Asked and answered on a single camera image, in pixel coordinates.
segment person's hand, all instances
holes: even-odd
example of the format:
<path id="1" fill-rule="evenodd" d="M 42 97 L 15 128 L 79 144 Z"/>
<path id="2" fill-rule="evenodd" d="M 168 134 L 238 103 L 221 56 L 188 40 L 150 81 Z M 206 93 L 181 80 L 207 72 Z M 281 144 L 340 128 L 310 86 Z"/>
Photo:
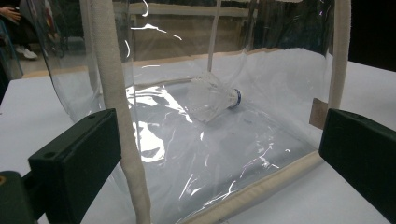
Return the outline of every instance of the person's hand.
<path id="1" fill-rule="evenodd" d="M 10 17 L 14 21 L 21 19 L 21 13 L 15 11 L 13 7 L 0 7 L 0 14 Z"/>

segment bottle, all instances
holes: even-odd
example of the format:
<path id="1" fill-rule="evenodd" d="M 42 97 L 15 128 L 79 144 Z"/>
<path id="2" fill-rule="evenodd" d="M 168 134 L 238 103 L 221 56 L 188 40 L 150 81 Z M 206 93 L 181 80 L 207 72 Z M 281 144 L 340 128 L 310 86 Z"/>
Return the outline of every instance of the bottle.
<path id="1" fill-rule="evenodd" d="M 225 87 L 210 72 L 191 80 L 187 97 L 188 113 L 203 122 L 209 122 L 224 109 L 237 107 L 241 103 L 241 92 Z"/>

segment brown tag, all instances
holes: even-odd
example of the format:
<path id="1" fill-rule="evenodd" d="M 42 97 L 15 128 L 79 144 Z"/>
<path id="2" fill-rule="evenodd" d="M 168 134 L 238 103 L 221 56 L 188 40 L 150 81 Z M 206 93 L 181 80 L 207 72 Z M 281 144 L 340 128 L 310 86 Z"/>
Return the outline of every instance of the brown tag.
<path id="1" fill-rule="evenodd" d="M 309 117 L 309 124 L 323 130 L 327 115 L 327 103 L 314 98 L 311 108 L 311 116 Z"/>

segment shoe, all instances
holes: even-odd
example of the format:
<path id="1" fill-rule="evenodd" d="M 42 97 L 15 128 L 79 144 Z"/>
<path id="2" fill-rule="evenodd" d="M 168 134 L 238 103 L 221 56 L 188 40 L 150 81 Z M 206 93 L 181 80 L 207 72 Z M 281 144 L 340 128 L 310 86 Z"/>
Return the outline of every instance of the shoe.
<path id="1" fill-rule="evenodd" d="M 23 56 L 27 59 L 36 59 L 37 58 L 37 55 L 34 52 L 30 51 L 29 49 L 27 49 L 26 47 L 21 46 L 21 45 L 18 45 L 15 48 L 15 51 L 17 51 L 20 54 L 23 54 Z"/>

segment white tabletop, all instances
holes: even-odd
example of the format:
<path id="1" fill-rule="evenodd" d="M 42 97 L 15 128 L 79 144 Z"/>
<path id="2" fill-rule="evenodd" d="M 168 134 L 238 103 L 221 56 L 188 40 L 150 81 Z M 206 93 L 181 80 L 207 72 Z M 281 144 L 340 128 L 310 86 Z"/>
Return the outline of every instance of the white tabletop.
<path id="1" fill-rule="evenodd" d="M 341 108 L 396 130 L 395 86 L 396 73 L 349 63 Z M 11 81 L 0 106 L 0 171 L 25 175 L 27 158 L 72 125 L 49 77 Z M 388 223 L 325 162 L 227 222 Z"/>

